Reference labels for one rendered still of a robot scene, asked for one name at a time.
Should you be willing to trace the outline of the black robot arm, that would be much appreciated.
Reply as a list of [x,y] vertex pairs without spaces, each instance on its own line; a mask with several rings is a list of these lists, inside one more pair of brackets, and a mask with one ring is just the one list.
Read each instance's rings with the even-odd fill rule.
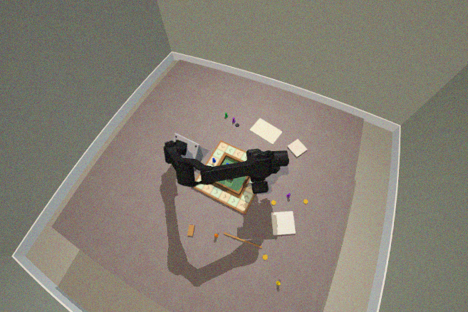
[[[287,150],[248,152],[247,160],[244,162],[212,167],[196,159],[182,158],[181,155],[186,155],[187,143],[181,140],[167,141],[163,149],[165,162],[174,167],[178,184],[188,187],[195,187],[199,184],[210,185],[214,182],[245,176],[264,179],[271,174],[276,174],[280,167],[289,164]],[[195,182],[193,167],[200,171],[200,182]]]

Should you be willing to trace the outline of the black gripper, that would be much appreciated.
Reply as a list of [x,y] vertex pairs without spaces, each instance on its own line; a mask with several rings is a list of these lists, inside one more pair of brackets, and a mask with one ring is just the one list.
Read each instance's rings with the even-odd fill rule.
[[[258,151],[258,150],[260,150],[260,149],[247,150],[246,153],[255,152],[255,151]],[[251,182],[253,182],[251,184],[253,194],[263,193],[263,192],[268,191],[269,188],[268,188],[268,182],[265,181],[266,178],[261,179],[261,178],[254,178],[252,176],[250,176],[250,178],[251,178]],[[262,181],[264,181],[264,182],[262,182]]]

